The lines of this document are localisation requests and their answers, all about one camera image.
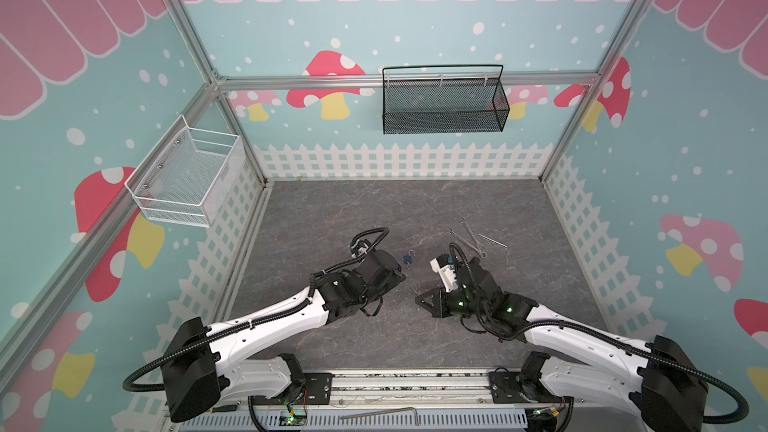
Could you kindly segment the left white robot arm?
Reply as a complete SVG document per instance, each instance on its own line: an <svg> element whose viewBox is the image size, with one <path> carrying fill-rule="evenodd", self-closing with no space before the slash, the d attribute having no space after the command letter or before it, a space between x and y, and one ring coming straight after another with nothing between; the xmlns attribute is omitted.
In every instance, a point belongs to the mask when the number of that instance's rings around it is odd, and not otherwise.
<svg viewBox="0 0 768 432"><path fill-rule="evenodd" d="M165 353L131 372L123 389L164 393L174 423L240 397L292 403L307 383L298 359L255 354L357 313L376 316L385 294L405 279L397 259L379 247L388 233L377 227L356 234L349 259L311 274L307 287L283 301L210 325L199 317L187 320Z"/></svg>

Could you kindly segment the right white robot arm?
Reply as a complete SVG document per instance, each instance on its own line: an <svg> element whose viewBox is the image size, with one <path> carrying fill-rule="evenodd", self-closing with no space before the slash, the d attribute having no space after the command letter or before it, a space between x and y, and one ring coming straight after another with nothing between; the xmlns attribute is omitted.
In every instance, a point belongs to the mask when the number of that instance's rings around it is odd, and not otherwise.
<svg viewBox="0 0 768 432"><path fill-rule="evenodd" d="M417 302L433 317L473 318L478 334L535 346L516 377L528 401L582 398L635 415L652 431L699 431L749 414L737 389L699 370L667 337L644 342L610 334L505 292L455 243L430 266L442 283Z"/></svg>

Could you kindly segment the small blue padlock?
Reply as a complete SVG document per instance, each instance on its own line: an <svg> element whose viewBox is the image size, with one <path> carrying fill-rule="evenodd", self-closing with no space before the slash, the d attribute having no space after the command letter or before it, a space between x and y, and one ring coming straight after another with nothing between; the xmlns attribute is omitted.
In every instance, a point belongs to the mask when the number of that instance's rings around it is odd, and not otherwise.
<svg viewBox="0 0 768 432"><path fill-rule="evenodd" d="M415 252L413 250L409 250L406 255L403 256L403 261L406 266L410 266L415 259Z"/></svg>

